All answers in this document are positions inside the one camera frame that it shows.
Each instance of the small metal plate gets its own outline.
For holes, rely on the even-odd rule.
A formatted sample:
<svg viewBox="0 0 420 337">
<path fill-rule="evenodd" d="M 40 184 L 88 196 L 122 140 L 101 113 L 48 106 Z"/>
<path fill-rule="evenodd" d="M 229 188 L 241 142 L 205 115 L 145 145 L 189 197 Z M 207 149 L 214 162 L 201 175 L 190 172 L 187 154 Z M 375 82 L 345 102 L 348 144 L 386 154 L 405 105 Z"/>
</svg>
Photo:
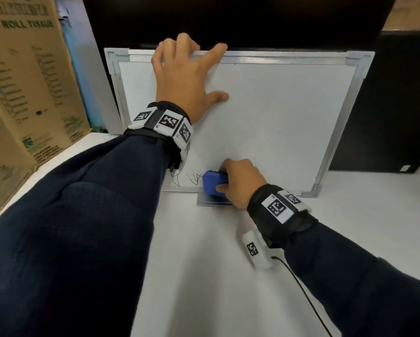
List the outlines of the small metal plate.
<svg viewBox="0 0 420 337">
<path fill-rule="evenodd" d="M 196 205 L 198 206 L 233 206 L 232 202 L 230 202 L 226 198 L 223 198 L 220 196 L 208 195 L 204 192 L 197 193 Z"/>
</svg>

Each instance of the hand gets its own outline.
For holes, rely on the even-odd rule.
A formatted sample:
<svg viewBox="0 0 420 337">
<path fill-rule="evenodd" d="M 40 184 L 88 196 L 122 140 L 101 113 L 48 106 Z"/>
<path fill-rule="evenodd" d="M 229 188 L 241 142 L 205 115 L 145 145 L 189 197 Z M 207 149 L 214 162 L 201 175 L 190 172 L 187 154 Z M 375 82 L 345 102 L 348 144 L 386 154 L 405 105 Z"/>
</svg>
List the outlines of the hand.
<svg viewBox="0 0 420 337">
<path fill-rule="evenodd" d="M 156 101 L 170 101 L 180 106 L 190 117 L 191 124 L 197 123 L 212 105 L 229 99 L 228 93 L 223 91 L 207 94 L 204 85 L 208 70 L 221 60 L 227 45 L 217 44 L 198 60 L 190 60 L 190 54 L 199 49 L 188 34 L 181 33 L 177 41 L 162 41 L 152 56 L 157 79 Z"/>
<path fill-rule="evenodd" d="M 216 190 L 225 193 L 236 207 L 247 209 L 253 193 L 267 184 L 265 178 L 248 159 L 234 161 L 228 158 L 223 163 L 223 169 L 229 176 L 229 184 L 221 184 Z"/>
</svg>

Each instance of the blue eraser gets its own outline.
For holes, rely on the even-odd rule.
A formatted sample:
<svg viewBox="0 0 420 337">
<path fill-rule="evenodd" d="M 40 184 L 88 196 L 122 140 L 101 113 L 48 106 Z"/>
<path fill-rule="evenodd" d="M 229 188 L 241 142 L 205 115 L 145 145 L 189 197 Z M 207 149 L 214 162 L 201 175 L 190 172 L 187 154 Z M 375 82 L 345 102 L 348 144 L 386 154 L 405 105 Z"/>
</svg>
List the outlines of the blue eraser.
<svg viewBox="0 0 420 337">
<path fill-rule="evenodd" d="M 216 186 L 224 183 L 229 183 L 229 177 L 223 172 L 213 172 L 208 170 L 202 176 L 202 183 L 204 184 L 204 192 L 209 195 L 216 195 L 226 197 L 224 193 L 216 191 Z"/>
</svg>

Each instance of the black and white square marker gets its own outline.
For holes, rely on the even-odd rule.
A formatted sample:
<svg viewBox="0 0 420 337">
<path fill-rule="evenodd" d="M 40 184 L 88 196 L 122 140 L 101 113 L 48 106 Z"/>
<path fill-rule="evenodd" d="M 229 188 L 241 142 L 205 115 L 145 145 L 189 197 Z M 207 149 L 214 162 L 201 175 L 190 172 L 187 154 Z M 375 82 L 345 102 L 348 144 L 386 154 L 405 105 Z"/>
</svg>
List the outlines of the black and white square marker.
<svg viewBox="0 0 420 337">
<path fill-rule="evenodd" d="M 179 130 L 179 134 L 182 136 L 185 143 L 188 143 L 191 137 L 191 132 L 188 130 L 185 123 L 182 124 L 182 127 Z"/>
<path fill-rule="evenodd" d="M 268 209 L 275 217 L 277 217 L 286 209 L 286 207 L 283 203 L 276 199 L 268 206 Z"/>
<path fill-rule="evenodd" d="M 143 120 L 146 119 L 147 117 L 149 117 L 149 115 L 151 114 L 152 111 L 146 111 L 146 112 L 140 112 L 138 114 L 138 116 L 135 117 L 135 119 L 133 120 L 134 122 L 136 120 Z"/>
<path fill-rule="evenodd" d="M 174 129 L 179 123 L 179 120 L 173 117 L 168 116 L 167 114 L 163 115 L 162 119 L 159 121 L 159 124 L 165 125 L 168 128 Z"/>
<path fill-rule="evenodd" d="M 292 204 L 300 204 L 302 201 L 295 197 L 293 194 L 285 195 L 287 200 L 289 200 Z"/>
<path fill-rule="evenodd" d="M 257 254 L 258 254 L 258 250 L 257 250 L 257 248 L 255 247 L 255 245 L 254 245 L 254 243 L 253 243 L 253 242 L 248 243 L 248 244 L 246 245 L 246 247 L 247 247 L 247 249 L 249 250 L 250 256 L 254 256 L 254 255 L 257 255 Z"/>
</svg>

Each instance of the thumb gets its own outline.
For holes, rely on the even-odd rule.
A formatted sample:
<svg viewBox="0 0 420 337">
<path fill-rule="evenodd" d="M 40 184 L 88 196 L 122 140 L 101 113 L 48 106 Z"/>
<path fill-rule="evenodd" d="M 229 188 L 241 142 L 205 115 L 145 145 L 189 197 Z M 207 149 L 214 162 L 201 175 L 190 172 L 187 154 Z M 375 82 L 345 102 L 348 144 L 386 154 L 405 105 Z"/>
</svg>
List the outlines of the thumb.
<svg viewBox="0 0 420 337">
<path fill-rule="evenodd" d="M 220 103 L 221 101 L 228 101 L 229 94 L 224 91 L 213 91 L 207 95 L 207 101 L 210 106 Z"/>
<path fill-rule="evenodd" d="M 220 193 L 226 193 L 228 190 L 229 190 L 229 185 L 227 183 L 223 183 L 216 186 L 216 191 Z"/>
</svg>

